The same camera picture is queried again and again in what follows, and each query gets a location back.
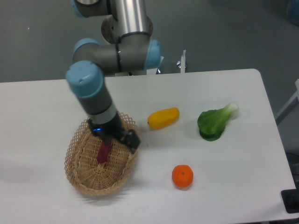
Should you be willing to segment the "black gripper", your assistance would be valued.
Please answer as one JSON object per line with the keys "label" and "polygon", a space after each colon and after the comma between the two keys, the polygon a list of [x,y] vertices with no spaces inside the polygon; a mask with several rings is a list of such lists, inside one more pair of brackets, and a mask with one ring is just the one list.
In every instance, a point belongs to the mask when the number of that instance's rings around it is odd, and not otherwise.
{"label": "black gripper", "polygon": [[135,154],[141,141],[135,130],[125,130],[119,114],[116,114],[110,121],[103,124],[96,124],[93,119],[87,120],[91,134],[99,137],[105,146],[110,147],[112,138],[127,146],[131,154]]}

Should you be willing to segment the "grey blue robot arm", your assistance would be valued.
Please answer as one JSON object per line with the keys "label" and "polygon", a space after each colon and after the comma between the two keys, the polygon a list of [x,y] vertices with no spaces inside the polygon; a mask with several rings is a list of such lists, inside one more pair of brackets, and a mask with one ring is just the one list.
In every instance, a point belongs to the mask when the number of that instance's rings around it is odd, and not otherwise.
{"label": "grey blue robot arm", "polygon": [[134,130],[123,128],[104,76],[160,65],[160,45],[151,39],[145,3],[142,0],[74,0],[71,4],[79,17],[108,15],[113,20],[112,41],[106,45],[91,38],[78,41],[66,80],[88,115],[91,133],[105,144],[115,139],[134,154],[140,139]]}

